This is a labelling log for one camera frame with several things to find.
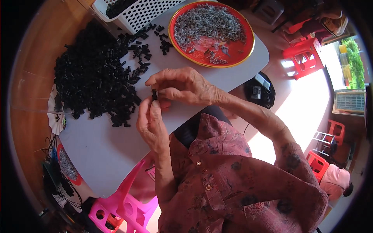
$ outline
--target fingernail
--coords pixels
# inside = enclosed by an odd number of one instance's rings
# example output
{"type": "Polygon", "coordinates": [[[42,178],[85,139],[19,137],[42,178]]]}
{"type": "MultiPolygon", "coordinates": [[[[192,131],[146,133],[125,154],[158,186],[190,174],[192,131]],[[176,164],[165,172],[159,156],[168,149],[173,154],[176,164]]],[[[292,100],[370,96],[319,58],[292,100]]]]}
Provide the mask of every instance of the fingernail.
{"type": "Polygon", "coordinates": [[[161,105],[159,104],[159,101],[158,101],[158,100],[154,100],[154,101],[151,103],[151,105],[152,105],[153,107],[155,107],[155,108],[160,108],[160,107],[161,107],[161,105]]]}

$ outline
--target red plate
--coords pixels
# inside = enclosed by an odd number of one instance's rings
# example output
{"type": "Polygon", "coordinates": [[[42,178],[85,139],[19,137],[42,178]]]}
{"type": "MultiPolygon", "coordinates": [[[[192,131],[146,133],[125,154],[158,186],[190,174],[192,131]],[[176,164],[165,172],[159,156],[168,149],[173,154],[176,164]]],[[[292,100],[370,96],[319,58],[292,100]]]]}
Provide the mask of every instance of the red plate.
{"type": "MultiPolygon", "coordinates": [[[[63,147],[63,145],[62,144],[59,144],[58,146],[57,146],[57,158],[58,158],[58,161],[60,161],[60,149],[63,149],[63,150],[65,150],[65,148],[63,147]]],[[[73,183],[73,184],[75,184],[76,186],[79,186],[79,185],[81,185],[82,184],[82,177],[80,176],[80,174],[78,173],[78,177],[77,177],[77,179],[76,180],[72,180],[72,179],[70,179],[68,176],[66,176],[70,181],[71,181],[71,183],[73,183]]]]}
{"type": "Polygon", "coordinates": [[[197,63],[201,66],[206,66],[206,67],[227,68],[227,67],[236,66],[244,62],[254,50],[254,33],[249,22],[247,22],[247,20],[243,17],[243,15],[241,15],[235,9],[225,4],[215,2],[215,1],[197,1],[197,2],[190,3],[180,8],[171,18],[171,21],[168,27],[168,35],[170,37],[171,43],[181,55],[183,55],[184,57],[186,57],[187,59],[191,60],[194,63],[197,63]],[[216,53],[215,57],[219,55],[222,59],[228,62],[226,64],[218,64],[218,65],[211,64],[209,58],[207,58],[207,54],[205,55],[205,52],[207,51],[207,49],[210,49],[210,51],[215,50],[214,47],[212,47],[212,45],[216,42],[216,39],[208,38],[206,36],[201,37],[201,41],[206,42],[206,43],[203,43],[205,44],[205,46],[201,46],[197,44],[195,46],[196,50],[193,53],[188,53],[188,51],[191,50],[192,47],[188,48],[187,52],[184,52],[181,49],[181,47],[177,44],[173,36],[175,22],[176,22],[177,17],[187,12],[187,10],[197,7],[197,5],[206,4],[206,3],[209,5],[213,5],[213,6],[226,7],[232,15],[234,15],[240,20],[246,32],[246,37],[247,37],[246,43],[242,43],[241,41],[230,41],[230,40],[219,42],[220,44],[224,44],[225,46],[229,47],[229,49],[228,51],[225,51],[225,53],[223,53],[222,50],[219,48],[218,51],[215,51],[216,53]]]}

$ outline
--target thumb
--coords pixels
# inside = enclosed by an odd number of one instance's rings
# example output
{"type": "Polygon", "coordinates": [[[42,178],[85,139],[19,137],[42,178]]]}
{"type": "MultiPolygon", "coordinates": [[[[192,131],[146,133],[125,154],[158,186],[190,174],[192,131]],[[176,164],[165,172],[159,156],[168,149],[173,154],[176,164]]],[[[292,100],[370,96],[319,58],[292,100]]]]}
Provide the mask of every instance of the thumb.
{"type": "Polygon", "coordinates": [[[162,110],[158,100],[153,100],[150,106],[150,117],[156,123],[162,121],[162,110]]]}
{"type": "Polygon", "coordinates": [[[174,87],[162,89],[158,91],[158,93],[165,95],[166,98],[170,100],[180,100],[182,97],[181,91],[179,91],[178,89],[174,87]]]}

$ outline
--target green plant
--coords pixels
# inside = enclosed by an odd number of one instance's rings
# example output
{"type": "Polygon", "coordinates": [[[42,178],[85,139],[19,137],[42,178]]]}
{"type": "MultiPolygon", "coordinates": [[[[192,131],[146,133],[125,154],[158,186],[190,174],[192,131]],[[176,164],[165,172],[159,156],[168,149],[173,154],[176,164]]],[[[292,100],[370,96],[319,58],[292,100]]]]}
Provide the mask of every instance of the green plant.
{"type": "Polygon", "coordinates": [[[347,58],[350,64],[352,82],[349,89],[363,89],[364,88],[364,66],[361,61],[360,51],[357,43],[351,37],[342,40],[342,44],[347,47],[347,58]]]}

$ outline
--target gold rim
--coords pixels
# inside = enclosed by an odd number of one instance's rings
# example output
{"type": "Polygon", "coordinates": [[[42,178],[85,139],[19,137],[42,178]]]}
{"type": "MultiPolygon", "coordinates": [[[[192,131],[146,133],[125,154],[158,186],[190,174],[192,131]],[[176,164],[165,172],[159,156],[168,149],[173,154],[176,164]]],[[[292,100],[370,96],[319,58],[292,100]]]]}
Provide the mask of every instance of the gold rim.
{"type": "Polygon", "coordinates": [[[250,27],[250,30],[251,30],[251,34],[253,35],[253,47],[251,48],[251,51],[250,53],[247,55],[247,57],[245,57],[244,59],[242,59],[241,61],[235,63],[235,64],[232,64],[232,65],[229,65],[229,66],[209,66],[209,65],[206,65],[206,64],[203,64],[203,63],[200,63],[198,61],[195,61],[191,58],[189,58],[187,55],[185,55],[184,51],[181,51],[180,49],[178,49],[178,47],[176,46],[176,43],[174,43],[173,41],[173,37],[171,36],[171,33],[170,33],[170,28],[171,28],[171,22],[172,20],[175,18],[175,16],[177,15],[177,13],[179,13],[179,11],[181,11],[183,8],[185,8],[186,6],[188,5],[191,5],[191,4],[196,4],[196,3],[211,3],[211,1],[199,1],[199,2],[192,2],[192,3],[188,3],[186,4],[185,6],[183,6],[182,8],[180,8],[178,11],[175,12],[175,14],[171,17],[171,20],[170,20],[170,23],[168,24],[168,35],[170,37],[170,41],[171,41],[171,44],[173,45],[173,47],[183,56],[185,57],[186,59],[200,65],[200,66],[204,66],[204,67],[208,67],[208,68],[230,68],[230,67],[234,67],[234,66],[237,66],[239,64],[241,64],[242,62],[246,61],[246,59],[249,58],[249,56],[252,54],[252,52],[254,51],[254,46],[255,46],[255,36],[254,36],[254,31],[253,31],[253,28],[251,27],[249,21],[240,13],[238,12],[237,10],[233,9],[232,7],[226,5],[226,4],[223,4],[223,3],[220,3],[220,2],[215,2],[215,3],[218,3],[219,5],[222,5],[222,6],[225,6],[227,8],[229,8],[230,10],[233,10],[237,13],[239,13],[247,22],[247,24],[249,25],[250,27]]]}

